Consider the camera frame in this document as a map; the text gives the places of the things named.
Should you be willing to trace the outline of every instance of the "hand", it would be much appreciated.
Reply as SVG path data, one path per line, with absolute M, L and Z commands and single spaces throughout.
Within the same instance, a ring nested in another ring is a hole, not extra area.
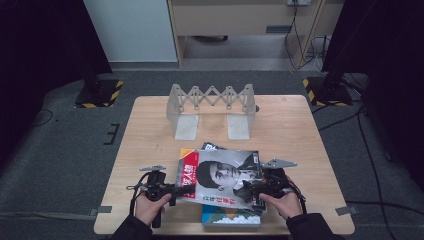
M 284 218 L 284 220 L 287 220 L 289 217 L 291 218 L 302 214 L 299 198 L 295 193 L 286 193 L 281 198 L 274 198 L 270 195 L 261 193 L 259 194 L 259 197 L 265 202 L 273 205 L 277 209 L 278 213 Z
M 158 201 L 152 202 L 147 199 L 144 193 L 140 194 L 135 200 L 135 217 L 140 219 L 140 221 L 145 223 L 147 226 L 150 226 L 159 211 L 162 213 L 165 212 L 165 208 L 163 206 L 169 202 L 171 197 L 172 194 L 168 193 Z

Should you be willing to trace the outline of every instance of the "magazine cover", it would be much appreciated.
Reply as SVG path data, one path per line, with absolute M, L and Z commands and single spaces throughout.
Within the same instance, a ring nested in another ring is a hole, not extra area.
M 261 212 L 248 209 L 202 206 L 202 225 L 205 227 L 259 227 L 260 216 Z
M 196 191 L 179 199 L 225 208 L 252 210 L 253 203 L 265 208 L 243 180 L 262 181 L 258 151 L 181 149 L 176 185 L 195 184 Z

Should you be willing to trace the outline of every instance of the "stand base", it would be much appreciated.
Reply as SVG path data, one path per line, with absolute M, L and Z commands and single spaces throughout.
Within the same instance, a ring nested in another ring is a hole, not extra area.
M 100 80 L 99 84 L 102 88 L 101 93 L 92 94 L 84 85 L 80 94 L 75 100 L 77 108 L 95 108 L 110 107 L 118 97 L 123 81 L 120 80 Z
M 324 77 L 308 77 L 303 80 L 306 92 L 312 105 L 320 106 L 346 106 L 352 105 L 352 98 L 346 87 L 339 85 L 330 95 L 319 95 L 324 84 Z

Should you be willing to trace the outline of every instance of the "black sleeve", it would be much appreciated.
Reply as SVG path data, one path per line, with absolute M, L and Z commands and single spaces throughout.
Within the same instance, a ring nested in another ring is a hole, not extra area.
M 287 219 L 287 227 L 294 240 L 339 240 L 319 213 L 302 214 Z
M 128 217 L 121 223 L 112 240 L 147 240 L 152 236 L 152 229 L 134 216 Z

